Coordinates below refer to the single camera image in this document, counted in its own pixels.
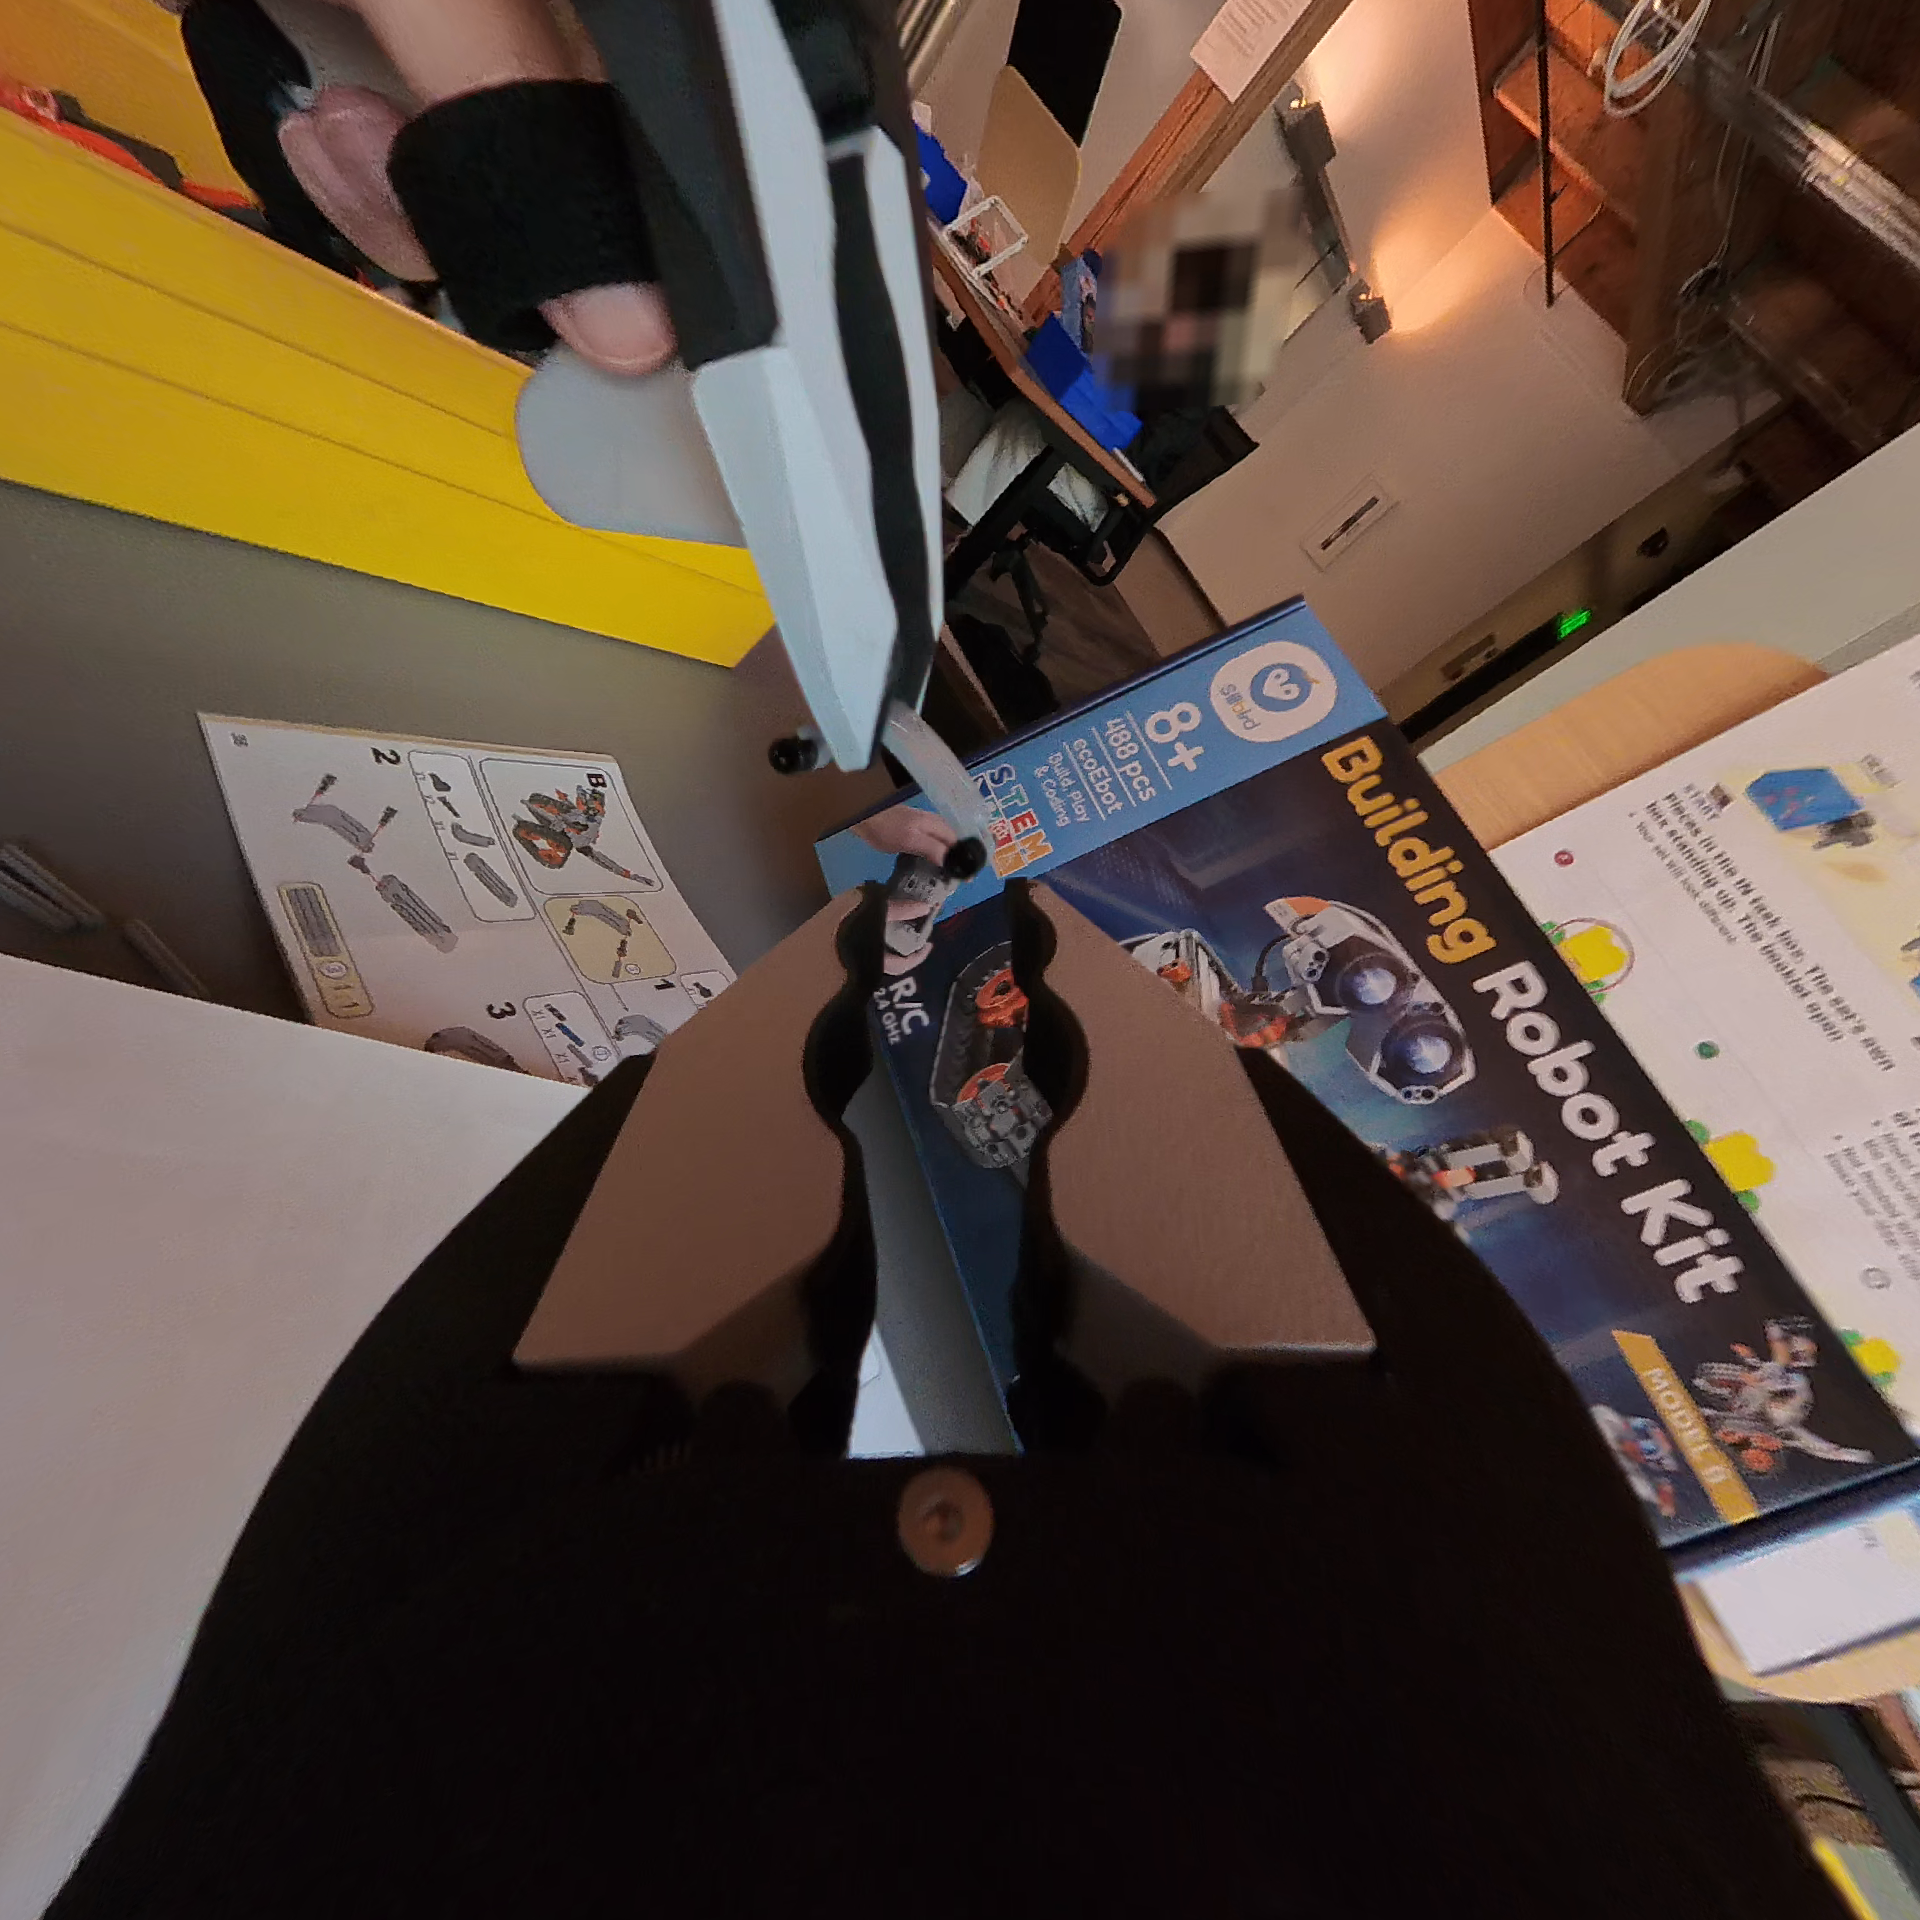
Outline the black flat panel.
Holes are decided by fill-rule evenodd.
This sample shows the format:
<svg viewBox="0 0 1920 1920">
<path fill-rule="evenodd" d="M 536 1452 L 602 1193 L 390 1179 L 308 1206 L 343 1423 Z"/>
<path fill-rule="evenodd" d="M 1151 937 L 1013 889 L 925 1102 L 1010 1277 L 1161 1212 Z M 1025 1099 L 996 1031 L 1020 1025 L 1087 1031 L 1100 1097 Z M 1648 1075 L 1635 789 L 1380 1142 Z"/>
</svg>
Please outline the black flat panel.
<svg viewBox="0 0 1920 1920">
<path fill-rule="evenodd" d="M 1008 70 L 1034 92 L 1075 146 L 1087 140 L 1119 27 L 1116 2 L 1020 2 Z"/>
</svg>

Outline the person's left hand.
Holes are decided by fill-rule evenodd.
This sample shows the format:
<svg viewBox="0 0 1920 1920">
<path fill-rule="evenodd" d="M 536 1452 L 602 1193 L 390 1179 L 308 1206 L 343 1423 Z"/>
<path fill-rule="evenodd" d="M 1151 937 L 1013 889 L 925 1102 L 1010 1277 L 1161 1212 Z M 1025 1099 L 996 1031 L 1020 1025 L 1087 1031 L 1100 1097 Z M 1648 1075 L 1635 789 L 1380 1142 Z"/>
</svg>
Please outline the person's left hand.
<svg viewBox="0 0 1920 1920">
<path fill-rule="evenodd" d="M 420 108 L 536 78 L 600 78 L 598 54 L 558 2 L 350 2 L 395 60 Z M 311 204 L 371 264 L 429 279 L 429 255 L 401 209 L 390 154 L 403 117 L 376 87 L 327 81 L 278 127 L 278 146 Z M 677 351 L 651 283 L 611 280 L 543 304 L 543 317 L 588 363 L 644 376 Z"/>
</svg>

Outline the white paper sign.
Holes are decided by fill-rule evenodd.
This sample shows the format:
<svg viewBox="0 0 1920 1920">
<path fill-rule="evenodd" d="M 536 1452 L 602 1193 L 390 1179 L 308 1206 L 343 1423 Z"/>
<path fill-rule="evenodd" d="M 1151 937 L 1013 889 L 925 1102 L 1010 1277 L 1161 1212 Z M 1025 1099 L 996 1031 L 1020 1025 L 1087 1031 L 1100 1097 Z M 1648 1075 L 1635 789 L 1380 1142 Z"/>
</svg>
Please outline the white paper sign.
<svg viewBox="0 0 1920 1920">
<path fill-rule="evenodd" d="M 1254 70 L 1300 18 L 1306 2 L 1220 2 L 1192 46 L 1206 73 Z"/>
</svg>

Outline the beige chair back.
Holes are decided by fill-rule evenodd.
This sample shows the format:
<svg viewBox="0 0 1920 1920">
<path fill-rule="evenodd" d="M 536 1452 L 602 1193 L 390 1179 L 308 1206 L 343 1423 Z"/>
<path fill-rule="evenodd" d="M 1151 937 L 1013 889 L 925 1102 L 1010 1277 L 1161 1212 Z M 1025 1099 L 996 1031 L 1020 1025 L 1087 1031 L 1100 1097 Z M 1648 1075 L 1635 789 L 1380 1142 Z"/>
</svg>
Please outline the beige chair back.
<svg viewBox="0 0 1920 1920">
<path fill-rule="evenodd" d="M 1056 260 L 1080 181 L 1080 151 L 1038 92 L 1004 63 L 972 157 L 972 181 L 1025 234 L 1034 267 Z"/>
</svg>

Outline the printed task sheet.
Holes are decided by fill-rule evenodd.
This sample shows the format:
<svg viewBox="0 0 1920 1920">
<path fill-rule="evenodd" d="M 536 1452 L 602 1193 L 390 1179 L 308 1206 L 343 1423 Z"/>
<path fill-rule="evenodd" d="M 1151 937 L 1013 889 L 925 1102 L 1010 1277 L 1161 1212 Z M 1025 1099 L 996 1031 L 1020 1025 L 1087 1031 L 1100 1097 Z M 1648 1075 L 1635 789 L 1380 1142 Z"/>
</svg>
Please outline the printed task sheet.
<svg viewBox="0 0 1920 1920">
<path fill-rule="evenodd" d="M 1497 861 L 1916 1436 L 1916 640 Z"/>
</svg>

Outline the open instruction booklet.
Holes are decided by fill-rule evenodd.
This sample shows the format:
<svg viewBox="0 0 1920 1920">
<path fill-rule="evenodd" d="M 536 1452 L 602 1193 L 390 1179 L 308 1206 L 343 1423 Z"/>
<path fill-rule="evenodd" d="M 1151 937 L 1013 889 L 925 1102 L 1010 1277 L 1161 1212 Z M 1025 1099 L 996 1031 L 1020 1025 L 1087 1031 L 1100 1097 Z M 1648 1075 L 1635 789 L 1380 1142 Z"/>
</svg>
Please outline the open instruction booklet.
<svg viewBox="0 0 1920 1920">
<path fill-rule="evenodd" d="M 592 1089 L 735 976 L 611 756 L 199 726 L 311 1025 Z"/>
</svg>

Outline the short grey pin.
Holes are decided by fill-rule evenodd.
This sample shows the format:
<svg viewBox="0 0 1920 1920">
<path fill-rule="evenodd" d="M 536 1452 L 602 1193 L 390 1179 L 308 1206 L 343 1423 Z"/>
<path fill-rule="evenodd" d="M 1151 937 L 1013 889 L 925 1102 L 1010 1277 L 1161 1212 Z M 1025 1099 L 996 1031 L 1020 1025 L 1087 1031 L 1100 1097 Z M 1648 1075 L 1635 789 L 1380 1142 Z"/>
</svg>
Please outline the short grey pin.
<svg viewBox="0 0 1920 1920">
<path fill-rule="evenodd" d="M 199 974 L 157 934 L 143 919 L 123 919 L 117 924 L 126 945 L 140 959 L 140 964 L 157 974 L 157 981 L 172 992 L 194 1002 L 207 1002 L 212 992 L 199 981 Z"/>
</svg>

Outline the blue robot kit box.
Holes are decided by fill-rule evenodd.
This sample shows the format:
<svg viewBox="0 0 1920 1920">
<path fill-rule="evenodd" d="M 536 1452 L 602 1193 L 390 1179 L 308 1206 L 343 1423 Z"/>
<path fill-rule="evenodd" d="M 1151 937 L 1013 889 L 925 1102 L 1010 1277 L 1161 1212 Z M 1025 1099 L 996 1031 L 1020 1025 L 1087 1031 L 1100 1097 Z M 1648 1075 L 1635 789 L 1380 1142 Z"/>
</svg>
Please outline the blue robot kit box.
<svg viewBox="0 0 1920 1920">
<path fill-rule="evenodd" d="M 1664 1546 L 1916 1495 L 1916 1416 L 1773 1253 L 1304 603 L 969 759 L 993 865 L 825 832 L 911 903 L 875 1035 L 993 1368 L 1048 1102 L 1004 884 L 1049 884 L 1292 1070 L 1514 1299 Z"/>
</svg>

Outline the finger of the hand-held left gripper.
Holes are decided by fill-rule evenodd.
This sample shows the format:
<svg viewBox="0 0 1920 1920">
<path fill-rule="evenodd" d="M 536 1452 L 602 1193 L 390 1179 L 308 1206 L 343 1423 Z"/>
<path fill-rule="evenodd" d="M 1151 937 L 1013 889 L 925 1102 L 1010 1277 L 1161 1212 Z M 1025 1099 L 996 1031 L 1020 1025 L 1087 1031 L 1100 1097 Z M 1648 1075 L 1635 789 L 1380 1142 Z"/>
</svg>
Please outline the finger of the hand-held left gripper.
<svg viewBox="0 0 1920 1920">
<path fill-rule="evenodd" d="M 895 599 L 889 695 L 920 710 L 946 611 L 941 399 L 917 183 L 884 130 L 828 146 L 835 330 L 868 465 L 871 536 Z"/>
<path fill-rule="evenodd" d="M 871 522 L 871 462 L 835 308 L 825 146 L 770 2 L 714 2 L 774 321 L 692 372 L 692 407 L 774 611 L 810 727 L 844 772 L 871 761 L 896 603 Z"/>
</svg>

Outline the light grey bent beam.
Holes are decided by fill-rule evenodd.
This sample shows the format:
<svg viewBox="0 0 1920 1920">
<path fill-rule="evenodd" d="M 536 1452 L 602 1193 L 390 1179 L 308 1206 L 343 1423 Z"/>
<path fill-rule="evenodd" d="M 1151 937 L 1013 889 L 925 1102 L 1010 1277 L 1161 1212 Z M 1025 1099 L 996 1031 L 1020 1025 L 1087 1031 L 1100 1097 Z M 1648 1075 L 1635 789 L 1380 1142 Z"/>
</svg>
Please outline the light grey bent beam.
<svg viewBox="0 0 1920 1920">
<path fill-rule="evenodd" d="M 951 884 L 969 883 L 993 862 L 988 807 L 972 774 L 925 717 L 890 697 L 882 706 L 875 747 L 896 759 L 931 807 L 896 806 L 865 820 L 875 852 L 935 861 Z"/>
</svg>

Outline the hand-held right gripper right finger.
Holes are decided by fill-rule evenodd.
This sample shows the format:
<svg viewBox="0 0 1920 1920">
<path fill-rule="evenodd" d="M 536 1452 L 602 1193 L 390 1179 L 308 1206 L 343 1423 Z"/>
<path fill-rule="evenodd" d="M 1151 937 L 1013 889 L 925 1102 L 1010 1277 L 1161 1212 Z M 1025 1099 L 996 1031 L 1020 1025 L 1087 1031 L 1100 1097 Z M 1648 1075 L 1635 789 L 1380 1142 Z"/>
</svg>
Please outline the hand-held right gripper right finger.
<svg viewBox="0 0 1920 1920">
<path fill-rule="evenodd" d="M 1008 919 L 1048 1102 L 1010 1303 L 1020 1442 L 1087 1445 L 1139 1392 L 1373 1359 L 1250 1053 L 1043 883 L 1013 883 Z"/>
</svg>

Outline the yellow plastic bin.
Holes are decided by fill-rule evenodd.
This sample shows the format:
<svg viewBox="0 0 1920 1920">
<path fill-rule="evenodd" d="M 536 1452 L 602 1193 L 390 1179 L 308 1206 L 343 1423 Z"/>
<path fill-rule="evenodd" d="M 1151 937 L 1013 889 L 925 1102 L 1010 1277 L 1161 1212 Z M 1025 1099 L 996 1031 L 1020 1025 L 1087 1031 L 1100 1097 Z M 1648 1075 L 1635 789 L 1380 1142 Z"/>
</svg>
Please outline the yellow plastic bin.
<svg viewBox="0 0 1920 1920">
<path fill-rule="evenodd" d="M 5 2 L 2 75 L 241 190 L 158 2 Z M 738 665 L 718 545 L 588 531 L 525 479 L 525 371 L 2 111 L 2 478 L 499 611 Z"/>
</svg>

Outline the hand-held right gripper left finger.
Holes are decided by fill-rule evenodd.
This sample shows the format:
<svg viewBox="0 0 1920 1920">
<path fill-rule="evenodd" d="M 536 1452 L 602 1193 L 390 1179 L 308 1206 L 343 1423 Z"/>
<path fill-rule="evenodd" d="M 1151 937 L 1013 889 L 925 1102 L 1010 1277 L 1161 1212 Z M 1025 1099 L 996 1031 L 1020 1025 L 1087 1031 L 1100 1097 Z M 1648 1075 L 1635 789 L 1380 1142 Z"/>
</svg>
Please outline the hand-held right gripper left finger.
<svg viewBox="0 0 1920 1920">
<path fill-rule="evenodd" d="M 844 1445 L 875 1324 L 861 1140 L 884 903 L 835 893 L 659 1040 L 513 1345 L 513 1377 L 726 1392 Z"/>
</svg>

